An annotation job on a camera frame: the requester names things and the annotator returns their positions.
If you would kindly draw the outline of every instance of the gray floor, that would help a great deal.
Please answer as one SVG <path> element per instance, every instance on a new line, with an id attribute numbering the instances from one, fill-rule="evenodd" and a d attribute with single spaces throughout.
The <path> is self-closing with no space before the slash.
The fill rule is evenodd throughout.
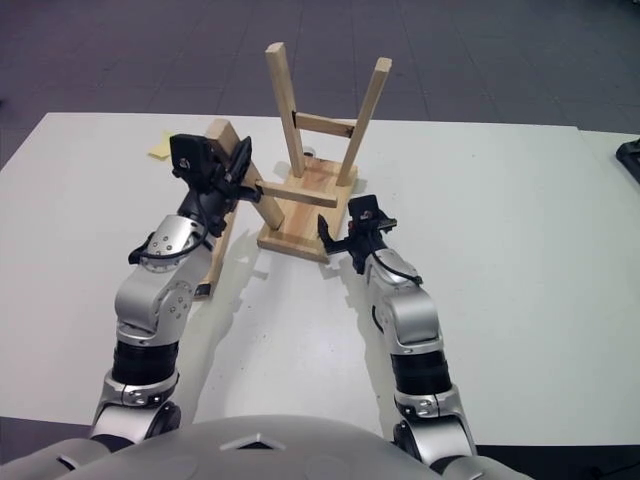
<path id="1" fill-rule="evenodd" d="M 301 110 L 640 132 L 630 0 L 0 0 L 0 166 L 47 111 L 276 115 L 285 41 Z"/>

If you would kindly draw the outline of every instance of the wooden plank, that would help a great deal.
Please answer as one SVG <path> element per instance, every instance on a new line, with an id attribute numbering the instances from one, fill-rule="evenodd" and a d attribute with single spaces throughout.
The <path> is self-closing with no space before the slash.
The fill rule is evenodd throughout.
<path id="1" fill-rule="evenodd" d="M 317 205 L 319 207 L 335 208 L 338 205 L 338 197 L 335 195 L 316 192 L 306 188 L 264 181 L 256 182 L 256 187 L 260 188 L 264 195 L 269 195 L 270 197 L 293 200 L 294 202 Z"/>
<path id="2" fill-rule="evenodd" d="M 353 168 L 347 185 L 340 187 L 336 185 L 339 171 L 340 164 L 337 162 L 306 157 L 304 176 L 297 178 L 290 172 L 285 185 L 335 195 L 338 198 L 337 207 L 318 207 L 292 200 L 278 200 L 284 212 L 284 222 L 278 230 L 264 225 L 258 236 L 258 246 L 316 262 L 328 263 L 327 253 L 318 238 L 318 214 L 327 219 L 329 233 L 337 238 L 347 202 L 353 192 L 357 173 L 356 168 Z"/>
<path id="3" fill-rule="evenodd" d="M 233 212 L 227 213 L 227 216 L 224 217 L 227 222 L 227 227 L 224 229 L 224 232 L 222 232 L 220 238 L 216 238 L 216 245 L 213 247 L 213 252 L 211 252 L 211 268 L 209 268 L 209 272 L 202 279 L 198 288 L 196 288 L 196 294 L 193 297 L 194 300 L 205 300 L 209 298 L 220 279 L 220 274 L 222 273 L 222 267 L 224 265 L 224 256 L 227 253 L 229 238 L 231 237 L 231 230 L 233 229 L 233 223 L 236 220 L 237 211 L 238 209 L 236 208 Z"/>
<path id="4" fill-rule="evenodd" d="M 347 147 L 347 153 L 342 161 L 342 168 L 338 175 L 338 185 L 345 186 L 349 182 L 351 167 L 353 167 L 353 163 L 356 160 L 356 154 L 358 153 L 364 134 L 369 126 L 369 120 L 371 120 L 373 111 L 376 109 L 376 105 L 380 99 L 380 94 L 382 93 L 384 83 L 387 81 L 389 70 L 391 70 L 391 59 L 380 57 L 376 62 L 376 68 L 373 70 L 373 75 L 371 75 L 369 88 L 367 89 L 364 101 L 362 102 L 362 108 L 358 114 L 356 127 L 353 130 L 351 141 Z"/>
<path id="5" fill-rule="evenodd" d="M 293 96 L 293 84 L 287 63 L 287 52 L 284 43 L 278 42 L 269 45 L 265 51 L 273 93 L 276 97 L 276 104 L 282 120 L 284 138 L 287 141 L 289 150 L 289 160 L 291 169 L 296 177 L 301 177 L 304 172 L 304 155 L 302 152 L 302 139 L 300 131 L 293 123 L 293 115 L 296 111 L 296 101 Z"/>
<path id="6" fill-rule="evenodd" d="M 222 150 L 229 156 L 231 156 L 233 149 L 240 141 L 238 134 L 231 125 L 231 122 L 222 118 L 215 119 L 213 123 L 209 125 L 205 136 L 212 142 L 219 145 L 220 148 L 222 148 Z M 244 177 L 243 185 L 254 188 L 256 182 L 260 180 L 262 180 L 262 175 L 260 175 L 260 172 L 253 162 L 251 162 L 249 170 Z M 258 213 L 262 216 L 269 227 L 276 229 L 280 226 L 284 219 L 284 214 L 275 199 L 263 196 L 258 203 L 252 203 L 252 205 L 256 210 L 258 210 Z"/>
<path id="7" fill-rule="evenodd" d="M 296 128 L 301 130 L 310 130 L 312 132 L 327 133 L 338 137 L 351 138 L 354 122 L 348 120 L 336 120 L 334 118 L 322 117 L 320 115 L 312 115 L 310 113 L 295 114 Z"/>

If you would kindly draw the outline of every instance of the black cable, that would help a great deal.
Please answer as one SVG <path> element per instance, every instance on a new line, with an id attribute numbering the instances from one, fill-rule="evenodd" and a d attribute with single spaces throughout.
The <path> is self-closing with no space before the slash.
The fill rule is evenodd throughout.
<path id="1" fill-rule="evenodd" d="M 393 273 L 394 275 L 407 279 L 418 286 L 422 285 L 422 277 L 420 275 L 409 275 L 407 273 L 400 272 L 395 268 L 391 268 L 389 265 L 384 263 L 378 255 L 376 255 L 374 241 L 373 241 L 373 232 L 371 231 L 369 232 L 368 239 L 369 239 L 369 246 L 371 247 L 371 255 L 373 255 L 373 258 L 375 259 L 375 261 L 378 262 L 382 268 L 384 268 L 387 272 Z"/>
<path id="2" fill-rule="evenodd" d="M 196 235 L 199 236 L 198 240 L 190 247 L 184 248 L 179 252 L 170 253 L 168 255 L 156 255 L 154 253 L 140 252 L 138 255 L 141 258 L 148 258 L 151 260 L 173 260 L 174 258 L 180 258 L 180 257 L 183 257 L 184 255 L 187 255 L 193 252 L 196 248 L 198 248 L 200 245 L 204 243 L 204 241 L 207 239 L 207 233 L 209 233 L 209 221 L 207 219 L 207 214 L 204 211 L 204 207 L 200 202 L 200 195 L 198 195 L 196 192 L 194 193 L 195 193 L 194 196 L 195 196 L 196 207 L 198 207 L 198 211 L 200 212 L 200 216 L 202 217 L 202 223 L 204 225 L 204 233 L 200 235 L 198 232 L 194 232 Z"/>

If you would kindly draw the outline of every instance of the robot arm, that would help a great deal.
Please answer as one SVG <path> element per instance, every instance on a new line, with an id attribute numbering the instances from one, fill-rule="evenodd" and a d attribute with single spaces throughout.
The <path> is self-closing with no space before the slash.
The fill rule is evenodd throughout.
<path id="1" fill-rule="evenodd" d="M 438 313 L 416 269 L 388 248 L 381 232 L 396 226 L 375 195 L 349 202 L 348 236 L 333 241 L 327 224 L 318 231 L 327 253 L 348 251 L 364 276 L 371 315 L 383 333 L 396 380 L 395 403 L 403 420 L 395 443 L 432 466 L 476 454 L 458 388 L 451 383 Z"/>
<path id="2" fill-rule="evenodd" d="M 178 428 L 170 398 L 178 383 L 178 345 L 195 289 L 211 266 L 215 239 L 238 199 L 259 194 L 241 186 L 251 161 L 251 139 L 226 157 L 204 137 L 171 137 L 175 176 L 189 193 L 129 256 L 137 264 L 116 295 L 117 344 L 92 438 L 112 451 Z"/>

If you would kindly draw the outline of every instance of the yellow sticky note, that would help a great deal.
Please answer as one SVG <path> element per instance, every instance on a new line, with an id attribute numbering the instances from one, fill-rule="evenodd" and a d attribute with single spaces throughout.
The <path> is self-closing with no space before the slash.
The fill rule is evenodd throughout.
<path id="1" fill-rule="evenodd" d="M 149 152 L 147 152 L 148 155 L 152 156 L 153 158 L 157 158 L 158 160 L 164 160 L 171 155 L 171 145 L 169 145 L 169 137 L 171 137 L 173 133 L 163 132 L 162 135 L 164 136 L 164 140 L 162 140 L 162 142 L 160 142 L 158 145 L 149 150 Z"/>

